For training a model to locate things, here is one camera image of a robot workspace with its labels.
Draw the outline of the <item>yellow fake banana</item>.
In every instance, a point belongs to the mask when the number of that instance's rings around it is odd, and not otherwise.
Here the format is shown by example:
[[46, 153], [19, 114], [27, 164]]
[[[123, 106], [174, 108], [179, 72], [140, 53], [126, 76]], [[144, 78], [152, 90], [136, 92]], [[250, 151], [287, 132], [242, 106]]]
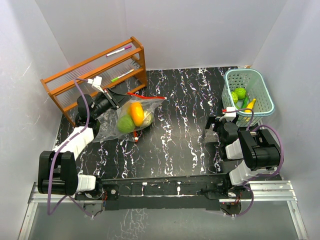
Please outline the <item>yellow fake banana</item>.
[[246, 108], [245, 108], [245, 112], [246, 112], [246, 113], [250, 113], [250, 112], [251, 112], [251, 110], [252, 110], [252, 109], [254, 108], [254, 106], [255, 106], [256, 101], [257, 101], [257, 99], [254, 98], [252, 101], [250, 101], [250, 102], [247, 104], [247, 106], [246, 106]]

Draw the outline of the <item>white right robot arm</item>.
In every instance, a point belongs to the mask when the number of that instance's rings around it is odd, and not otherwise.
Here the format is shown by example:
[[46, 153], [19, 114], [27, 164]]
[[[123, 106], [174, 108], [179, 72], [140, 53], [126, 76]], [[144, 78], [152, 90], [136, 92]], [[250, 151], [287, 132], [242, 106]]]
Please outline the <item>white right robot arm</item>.
[[248, 182], [257, 177], [272, 177], [278, 174], [284, 162], [284, 151], [271, 133], [261, 126], [253, 130], [240, 129], [235, 117], [210, 116], [205, 125], [203, 136], [209, 137], [213, 132], [213, 142], [220, 143], [219, 156], [226, 161], [240, 160], [238, 166], [227, 172], [222, 183], [209, 183], [201, 193], [208, 199], [213, 195], [225, 195], [238, 200], [241, 192], [246, 190]]

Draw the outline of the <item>bumpy green fake fruit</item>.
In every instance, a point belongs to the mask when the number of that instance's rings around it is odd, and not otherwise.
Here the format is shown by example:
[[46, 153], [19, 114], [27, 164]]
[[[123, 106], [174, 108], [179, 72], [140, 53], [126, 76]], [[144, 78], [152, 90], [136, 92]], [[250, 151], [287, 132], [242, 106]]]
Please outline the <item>bumpy green fake fruit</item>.
[[237, 104], [239, 98], [238, 98], [238, 95], [234, 91], [231, 92], [231, 97], [232, 97], [233, 103]]

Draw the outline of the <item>green fake cabbage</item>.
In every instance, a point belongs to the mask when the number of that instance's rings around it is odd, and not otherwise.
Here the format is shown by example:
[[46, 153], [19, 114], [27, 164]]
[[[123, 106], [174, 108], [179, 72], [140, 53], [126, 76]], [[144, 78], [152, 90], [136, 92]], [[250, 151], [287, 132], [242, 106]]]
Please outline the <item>green fake cabbage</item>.
[[148, 127], [152, 124], [154, 120], [154, 114], [152, 111], [146, 110], [144, 111], [144, 118], [141, 127]]
[[131, 133], [136, 128], [136, 125], [129, 114], [125, 114], [117, 121], [117, 129], [124, 134]]

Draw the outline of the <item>orange fake fruit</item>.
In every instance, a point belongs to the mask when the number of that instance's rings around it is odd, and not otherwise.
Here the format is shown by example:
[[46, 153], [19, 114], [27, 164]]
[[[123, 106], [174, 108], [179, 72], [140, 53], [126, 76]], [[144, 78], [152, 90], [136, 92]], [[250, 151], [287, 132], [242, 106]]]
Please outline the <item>orange fake fruit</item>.
[[144, 110], [140, 102], [133, 102], [130, 105], [129, 112], [134, 124], [140, 127], [144, 120]]

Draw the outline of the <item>dark green fake cucumber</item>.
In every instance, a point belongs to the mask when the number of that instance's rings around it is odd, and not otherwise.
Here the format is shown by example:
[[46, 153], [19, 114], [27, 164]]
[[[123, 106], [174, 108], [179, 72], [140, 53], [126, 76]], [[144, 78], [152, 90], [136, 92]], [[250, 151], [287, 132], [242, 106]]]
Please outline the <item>dark green fake cucumber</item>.
[[248, 106], [249, 102], [250, 102], [249, 97], [246, 96], [246, 97], [244, 98], [243, 102], [242, 102], [241, 108], [242, 108], [242, 109], [245, 109], [245, 108]]

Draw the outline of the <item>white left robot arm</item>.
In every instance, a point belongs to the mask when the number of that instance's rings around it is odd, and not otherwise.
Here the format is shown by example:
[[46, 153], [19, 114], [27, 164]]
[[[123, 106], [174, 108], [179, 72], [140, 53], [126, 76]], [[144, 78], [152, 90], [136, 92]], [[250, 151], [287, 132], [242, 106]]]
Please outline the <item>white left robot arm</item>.
[[77, 99], [75, 128], [69, 137], [51, 151], [39, 156], [37, 189], [41, 194], [72, 196], [86, 192], [93, 200], [103, 195], [103, 187], [95, 175], [78, 174], [76, 160], [98, 135], [98, 117], [109, 110], [118, 110], [131, 96], [104, 89], [95, 98], [81, 94]]

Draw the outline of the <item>clear zip bag red seal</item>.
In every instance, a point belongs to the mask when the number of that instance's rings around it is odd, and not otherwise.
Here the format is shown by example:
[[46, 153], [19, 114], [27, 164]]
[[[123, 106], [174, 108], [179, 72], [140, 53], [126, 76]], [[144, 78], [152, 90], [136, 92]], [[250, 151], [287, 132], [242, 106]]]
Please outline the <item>clear zip bag red seal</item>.
[[127, 140], [134, 142], [134, 132], [139, 131], [142, 128], [135, 126], [135, 129], [130, 133], [122, 133], [117, 128], [118, 119], [123, 115], [130, 115], [126, 111], [113, 111], [108, 110], [106, 113], [102, 114], [98, 120], [100, 122], [100, 128], [97, 136], [93, 140], [94, 143], [111, 141], [111, 140]]

